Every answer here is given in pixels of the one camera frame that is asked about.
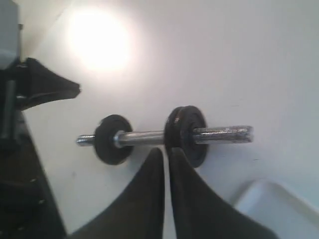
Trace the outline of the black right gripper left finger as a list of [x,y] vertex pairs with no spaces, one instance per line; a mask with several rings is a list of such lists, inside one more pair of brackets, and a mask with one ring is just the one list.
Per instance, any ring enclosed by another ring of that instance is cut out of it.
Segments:
[[163,154],[153,148],[113,203],[71,239],[160,239],[164,223]]

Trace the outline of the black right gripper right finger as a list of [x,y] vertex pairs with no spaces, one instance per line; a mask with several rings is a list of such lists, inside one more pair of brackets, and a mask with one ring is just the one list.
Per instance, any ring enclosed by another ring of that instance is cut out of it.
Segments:
[[182,149],[169,152],[170,192],[178,239],[276,239],[267,227],[220,198],[196,173]]

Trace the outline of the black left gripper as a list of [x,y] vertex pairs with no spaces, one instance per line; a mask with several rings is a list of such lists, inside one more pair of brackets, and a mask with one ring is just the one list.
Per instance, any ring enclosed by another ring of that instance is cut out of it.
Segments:
[[0,237],[64,239],[57,205],[23,110],[73,99],[80,84],[27,58],[0,72]]

